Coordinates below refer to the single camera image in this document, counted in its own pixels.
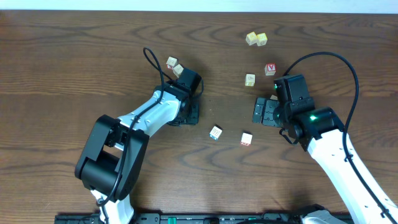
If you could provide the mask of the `blue letter X block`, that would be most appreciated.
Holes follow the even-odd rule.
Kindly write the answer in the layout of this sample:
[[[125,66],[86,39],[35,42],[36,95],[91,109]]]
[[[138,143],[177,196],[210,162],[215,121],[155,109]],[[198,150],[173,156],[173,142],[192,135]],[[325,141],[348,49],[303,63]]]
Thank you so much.
[[[221,128],[219,128],[218,126],[214,126],[210,133],[209,136],[214,139],[215,141],[217,141],[219,139],[219,137],[221,136],[221,133],[223,132],[223,130]]]

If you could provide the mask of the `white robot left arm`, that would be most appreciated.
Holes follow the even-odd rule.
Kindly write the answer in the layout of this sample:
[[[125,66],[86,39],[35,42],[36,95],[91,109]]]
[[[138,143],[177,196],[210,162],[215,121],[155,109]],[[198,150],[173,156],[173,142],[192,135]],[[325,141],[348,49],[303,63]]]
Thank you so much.
[[[100,116],[75,166],[75,177],[94,195],[102,223],[129,223],[129,194],[137,182],[149,139],[165,124],[198,122],[198,86],[166,83],[136,110]]]

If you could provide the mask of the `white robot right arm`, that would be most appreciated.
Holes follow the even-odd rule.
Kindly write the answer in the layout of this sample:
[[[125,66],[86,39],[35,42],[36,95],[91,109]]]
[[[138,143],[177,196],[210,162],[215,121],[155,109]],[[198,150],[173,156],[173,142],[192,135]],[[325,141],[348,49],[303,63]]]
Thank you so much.
[[[343,124],[313,98],[257,98],[254,123],[287,131],[322,167],[355,223],[397,223],[397,206],[385,194],[355,151]]]

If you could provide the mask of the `red edged wooden block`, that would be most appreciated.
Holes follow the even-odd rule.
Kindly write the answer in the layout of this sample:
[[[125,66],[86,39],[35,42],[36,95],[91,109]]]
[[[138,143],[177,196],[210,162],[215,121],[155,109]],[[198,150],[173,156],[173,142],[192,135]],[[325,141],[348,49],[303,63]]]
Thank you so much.
[[[240,144],[243,146],[250,146],[252,142],[252,134],[243,133],[241,136]]]

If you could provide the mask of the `yellow picture block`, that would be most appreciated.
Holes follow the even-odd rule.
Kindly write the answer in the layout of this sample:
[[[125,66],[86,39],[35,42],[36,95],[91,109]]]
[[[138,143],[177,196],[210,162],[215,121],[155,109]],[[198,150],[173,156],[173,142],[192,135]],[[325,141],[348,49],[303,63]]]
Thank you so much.
[[[255,82],[256,82],[255,74],[246,74],[246,77],[245,77],[245,85],[246,86],[254,86]]]

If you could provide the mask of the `red letter V block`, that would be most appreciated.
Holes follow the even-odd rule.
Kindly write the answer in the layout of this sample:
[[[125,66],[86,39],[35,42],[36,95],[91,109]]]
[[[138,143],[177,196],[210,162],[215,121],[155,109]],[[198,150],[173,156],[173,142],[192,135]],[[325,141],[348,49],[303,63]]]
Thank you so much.
[[[275,75],[275,73],[277,71],[276,65],[274,63],[267,63],[264,70],[265,70],[266,76],[273,76],[273,75]]]

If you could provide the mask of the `umbrella picture block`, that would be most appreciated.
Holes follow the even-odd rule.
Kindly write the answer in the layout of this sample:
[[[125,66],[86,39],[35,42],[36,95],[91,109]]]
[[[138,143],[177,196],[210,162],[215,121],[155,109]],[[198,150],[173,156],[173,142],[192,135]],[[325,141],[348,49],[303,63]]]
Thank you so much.
[[[178,65],[174,66],[174,68],[172,70],[173,70],[174,75],[177,78],[179,78],[180,75],[182,74],[184,68],[180,64],[178,64]]]

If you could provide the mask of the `red number three block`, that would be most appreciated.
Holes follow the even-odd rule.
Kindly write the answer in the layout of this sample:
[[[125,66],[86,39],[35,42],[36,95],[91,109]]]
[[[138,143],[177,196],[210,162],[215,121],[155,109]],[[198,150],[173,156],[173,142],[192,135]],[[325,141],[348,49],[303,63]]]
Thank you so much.
[[[166,62],[166,66],[168,69],[173,69],[178,65],[178,59],[174,57],[169,57]]]

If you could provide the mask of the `yellow letter block right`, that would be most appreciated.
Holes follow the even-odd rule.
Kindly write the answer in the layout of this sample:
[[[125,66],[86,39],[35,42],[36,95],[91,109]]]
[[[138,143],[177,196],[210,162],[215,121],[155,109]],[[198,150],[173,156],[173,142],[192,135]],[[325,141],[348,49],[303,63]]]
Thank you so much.
[[[263,46],[266,45],[268,41],[266,33],[260,33],[257,35],[257,46]]]

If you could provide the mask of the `yellow letter block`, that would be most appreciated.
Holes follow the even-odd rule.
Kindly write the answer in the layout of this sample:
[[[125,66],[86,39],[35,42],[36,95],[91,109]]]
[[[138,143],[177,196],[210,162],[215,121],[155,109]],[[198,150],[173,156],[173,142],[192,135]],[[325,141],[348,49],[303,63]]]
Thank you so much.
[[[248,45],[256,44],[257,41],[258,41],[258,37],[255,32],[250,32],[246,35],[246,42]]]
[[[266,33],[260,33],[257,35],[257,46],[263,46],[266,45],[268,41]]]

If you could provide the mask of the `yellow letter block left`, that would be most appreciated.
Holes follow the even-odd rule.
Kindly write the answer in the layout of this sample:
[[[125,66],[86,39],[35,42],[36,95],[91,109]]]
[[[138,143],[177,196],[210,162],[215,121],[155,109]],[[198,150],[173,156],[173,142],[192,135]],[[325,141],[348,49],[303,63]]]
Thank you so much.
[[[250,32],[246,35],[246,42],[248,45],[256,44],[257,41],[258,41],[258,37],[255,32]]]

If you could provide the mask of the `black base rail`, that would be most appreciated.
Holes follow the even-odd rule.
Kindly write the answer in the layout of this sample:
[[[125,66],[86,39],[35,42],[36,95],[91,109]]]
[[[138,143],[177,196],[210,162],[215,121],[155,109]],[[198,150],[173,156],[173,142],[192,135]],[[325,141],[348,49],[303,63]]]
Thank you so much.
[[[271,220],[278,223],[303,223],[298,215],[289,215],[287,213],[265,213],[263,215],[161,215],[158,213],[142,213],[134,215],[129,223],[133,224],[204,224],[204,223],[241,223],[248,220]],[[99,214],[91,215],[56,215],[54,224],[95,224],[103,223]]]

